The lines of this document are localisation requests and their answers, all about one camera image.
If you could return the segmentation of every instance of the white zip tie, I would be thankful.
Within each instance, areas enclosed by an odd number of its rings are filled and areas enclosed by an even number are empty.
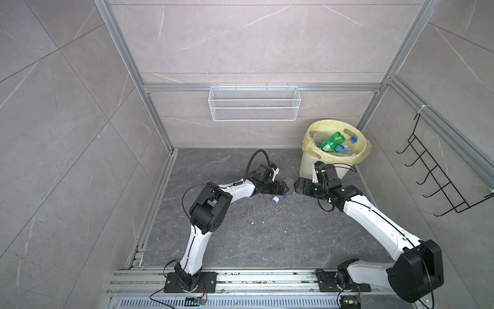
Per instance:
[[[432,105],[427,105],[427,104],[422,104],[422,106],[420,107],[420,109],[418,110],[417,114],[420,114],[420,111],[422,110],[422,108],[426,107],[426,106],[432,106]]]

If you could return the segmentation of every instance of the trash can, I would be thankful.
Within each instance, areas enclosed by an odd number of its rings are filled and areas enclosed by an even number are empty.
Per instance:
[[[344,129],[349,129],[357,136],[357,142],[353,144],[353,149],[357,153],[356,155],[349,157],[339,157],[331,153],[324,152],[317,147],[315,141],[310,137],[311,132],[327,132],[334,133],[336,131],[343,133]],[[357,130],[354,126],[348,123],[338,121],[338,120],[319,120],[310,125],[305,133],[304,140],[302,143],[302,162],[300,163],[300,177],[312,179],[312,171],[314,169],[314,163],[317,161],[322,161],[326,164],[336,163],[336,173],[341,179],[348,171],[348,166],[340,165],[338,167],[337,163],[344,163],[348,165],[354,165],[362,162],[371,152],[371,144],[364,135]]]

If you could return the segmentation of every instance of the black hook rack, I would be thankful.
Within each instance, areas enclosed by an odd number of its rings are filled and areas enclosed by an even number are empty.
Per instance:
[[[415,119],[417,119],[417,121],[415,122],[415,127],[413,128],[412,134],[408,138],[408,145],[405,147],[405,149],[403,151],[401,151],[401,152],[398,152],[397,151],[396,153],[402,154],[402,153],[405,152],[405,150],[408,149],[408,147],[412,147],[412,149],[415,151],[415,153],[417,154],[418,157],[415,159],[415,161],[412,164],[410,164],[410,165],[405,164],[405,166],[410,167],[410,166],[412,166],[413,164],[415,164],[420,159],[420,161],[422,161],[422,163],[425,165],[426,169],[429,171],[427,173],[427,175],[425,176],[424,181],[422,181],[422,182],[416,181],[416,183],[419,184],[419,185],[420,184],[424,184],[426,182],[427,178],[429,177],[429,175],[431,175],[432,178],[434,179],[434,181],[436,182],[436,184],[439,186],[439,189],[437,189],[434,193],[432,193],[430,195],[427,195],[427,196],[425,196],[425,195],[422,194],[422,196],[423,197],[431,197],[431,196],[433,196],[434,194],[436,194],[436,193],[438,193],[440,191],[440,192],[442,192],[444,194],[444,196],[446,197],[446,199],[450,203],[450,205],[451,205],[452,208],[450,210],[446,211],[443,214],[440,214],[440,215],[434,214],[436,217],[444,216],[445,214],[447,214],[447,213],[449,213],[450,211],[453,211],[453,210],[457,214],[459,214],[461,212],[464,212],[467,209],[470,209],[470,208],[474,207],[475,205],[478,205],[478,204],[480,204],[482,202],[485,202],[486,200],[490,199],[491,197],[494,197],[494,192],[493,192],[493,193],[490,193],[490,194],[484,196],[484,199],[481,200],[480,202],[477,202],[477,203],[475,203],[473,205],[468,204],[468,202],[465,201],[465,198],[461,195],[461,193],[458,191],[458,189],[456,188],[456,186],[451,182],[451,179],[448,177],[448,175],[446,175],[446,173],[443,171],[443,169],[439,166],[439,164],[437,163],[436,159],[434,159],[434,157],[430,154],[429,150],[427,150],[427,148],[425,148],[424,144],[422,144],[422,142],[420,141],[420,139],[418,139],[418,137],[415,135],[415,129],[417,128],[418,120],[420,119],[420,114],[417,113],[415,115],[415,117],[414,117],[414,120]],[[420,143],[420,145],[422,146],[422,148],[424,148],[424,151],[422,153],[420,153],[420,154],[415,149],[415,147],[412,145],[412,142],[415,141],[415,140]],[[424,160],[422,158],[422,156],[424,154],[428,154],[429,157],[432,159],[432,161],[434,161],[434,164],[435,165],[432,168],[429,168],[427,166],[427,164],[424,162]],[[435,169],[439,169],[443,173],[444,177],[446,177],[446,179],[448,180],[446,184],[444,184],[444,185],[440,185],[439,184],[439,182],[437,181],[436,177],[432,174],[432,171],[435,170]],[[446,188],[447,186],[453,187],[455,189],[455,191],[458,193],[458,195],[460,196],[460,198],[461,198],[462,201],[458,205],[456,205],[456,206],[453,205],[453,203],[451,202],[449,196],[444,191],[444,188]],[[458,210],[457,208],[459,206],[463,205],[463,204],[465,204],[467,207],[464,208],[464,209]]]

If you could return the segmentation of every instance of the yellow trash bag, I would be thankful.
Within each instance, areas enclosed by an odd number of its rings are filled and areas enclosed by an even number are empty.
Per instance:
[[[311,132],[327,132],[334,133],[336,131],[340,132],[345,138],[350,138],[347,136],[343,130],[348,129],[357,136],[357,142],[353,144],[353,150],[357,153],[353,156],[340,157],[332,155],[331,153],[324,152],[317,147],[314,140],[309,136]],[[348,123],[338,121],[338,120],[319,120],[310,125],[305,133],[304,140],[302,143],[302,163],[300,164],[300,177],[312,179],[312,171],[314,169],[314,163],[317,161],[322,161],[324,163],[344,163],[348,165],[354,165],[362,162],[371,153],[371,144],[365,136],[357,130],[354,126]],[[343,178],[348,171],[345,165],[341,165],[343,168],[336,167],[336,173],[339,178]]]

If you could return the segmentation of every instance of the marble floor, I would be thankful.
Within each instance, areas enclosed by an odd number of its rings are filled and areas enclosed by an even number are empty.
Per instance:
[[[151,230],[143,266],[164,266],[182,258],[189,238],[189,220],[180,200],[197,183],[229,183],[243,177],[255,149],[180,149]],[[280,168],[279,179],[298,178],[300,149],[266,149]],[[264,163],[258,154],[251,170]],[[344,184],[364,191],[359,176],[348,172]],[[186,195],[186,209],[202,187]],[[257,194],[230,205],[224,223],[214,232],[204,255],[206,267],[335,267],[350,258],[392,262],[381,244],[344,213],[319,209],[314,198],[296,194],[278,204]]]

